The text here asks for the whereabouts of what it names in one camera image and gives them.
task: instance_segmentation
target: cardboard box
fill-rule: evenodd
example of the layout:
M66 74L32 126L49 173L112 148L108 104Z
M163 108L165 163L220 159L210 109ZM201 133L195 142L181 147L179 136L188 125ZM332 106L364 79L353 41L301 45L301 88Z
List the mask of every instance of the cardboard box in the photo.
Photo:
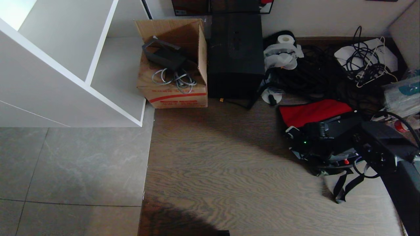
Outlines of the cardboard box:
M158 85L152 75L162 66L147 60L144 53L140 60L137 88L154 108L206 108L207 107L207 43L203 34L202 19L168 19L136 21L144 42L154 35L160 40L182 47L181 53L197 64L185 68L197 81L189 94L181 93L175 84Z

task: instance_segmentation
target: red stripe on box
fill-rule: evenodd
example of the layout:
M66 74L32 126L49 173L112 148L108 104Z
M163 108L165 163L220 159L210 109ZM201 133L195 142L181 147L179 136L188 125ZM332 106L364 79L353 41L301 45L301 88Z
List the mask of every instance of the red stripe on box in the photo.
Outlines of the red stripe on box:
M174 98L174 97L193 97L193 96L204 96L207 93L189 93L189 94L177 94L177 95L169 95L163 97L157 97L154 99L149 100L150 103L157 102L163 99Z

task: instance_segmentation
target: wood grain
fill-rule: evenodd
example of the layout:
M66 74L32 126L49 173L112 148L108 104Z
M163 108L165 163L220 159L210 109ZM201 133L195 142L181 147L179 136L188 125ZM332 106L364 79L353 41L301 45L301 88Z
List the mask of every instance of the wood grain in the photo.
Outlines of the wood grain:
M206 109L156 110L139 235L401 235L380 179L336 204L339 176L308 173L276 111L212 99Z

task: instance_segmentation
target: gray tile floor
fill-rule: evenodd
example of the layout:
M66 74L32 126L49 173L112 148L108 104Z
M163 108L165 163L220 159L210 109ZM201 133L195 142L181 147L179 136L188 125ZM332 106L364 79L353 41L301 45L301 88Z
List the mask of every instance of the gray tile floor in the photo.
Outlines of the gray tile floor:
M0 128L1 236L135 236L154 109L142 128Z

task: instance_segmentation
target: red cloth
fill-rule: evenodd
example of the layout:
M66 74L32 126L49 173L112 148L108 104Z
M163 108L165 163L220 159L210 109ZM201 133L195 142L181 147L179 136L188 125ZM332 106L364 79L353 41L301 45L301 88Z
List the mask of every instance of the red cloth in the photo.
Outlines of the red cloth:
M280 113L288 127L302 127L306 123L319 122L351 112L353 109L346 103L325 99L305 105L280 106Z

